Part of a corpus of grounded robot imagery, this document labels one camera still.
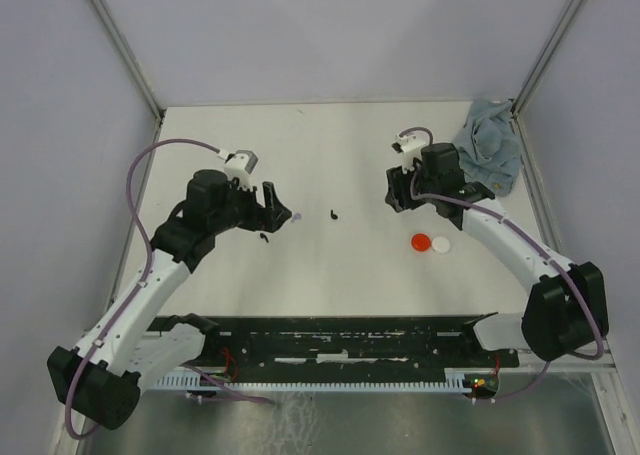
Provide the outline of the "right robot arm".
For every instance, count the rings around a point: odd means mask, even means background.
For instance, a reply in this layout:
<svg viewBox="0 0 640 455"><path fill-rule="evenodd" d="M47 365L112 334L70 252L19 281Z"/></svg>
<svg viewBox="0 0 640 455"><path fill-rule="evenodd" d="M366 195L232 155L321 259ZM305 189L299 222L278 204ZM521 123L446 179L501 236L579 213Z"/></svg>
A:
<svg viewBox="0 0 640 455"><path fill-rule="evenodd" d="M520 348L545 362L565 355L600 359L609 331L601 270L571 261L520 228L485 185L466 181L453 144L409 139L392 147L401 163L386 172L386 204L397 213L433 205L488 249L528 296L522 313L475 319L458 343L463 361L481 366L497 350Z"/></svg>

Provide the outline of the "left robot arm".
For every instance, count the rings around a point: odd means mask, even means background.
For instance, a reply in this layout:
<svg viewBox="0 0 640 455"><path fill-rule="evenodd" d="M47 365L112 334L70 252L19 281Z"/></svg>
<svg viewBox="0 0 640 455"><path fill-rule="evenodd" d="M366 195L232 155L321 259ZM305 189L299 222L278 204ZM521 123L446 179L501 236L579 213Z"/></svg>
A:
<svg viewBox="0 0 640 455"><path fill-rule="evenodd" d="M291 218L273 183L263 182L261 190L259 200L255 188L243 189L221 171L196 172L184 200L147 240L147 260L136 279L73 348L57 347L49 355L47 369L73 438L80 436L73 413L115 430L169 372L191 360L209 365L219 358L221 341L210 334L215 323L195 314L151 342L143 337L219 235L232 229L274 233Z"/></svg>

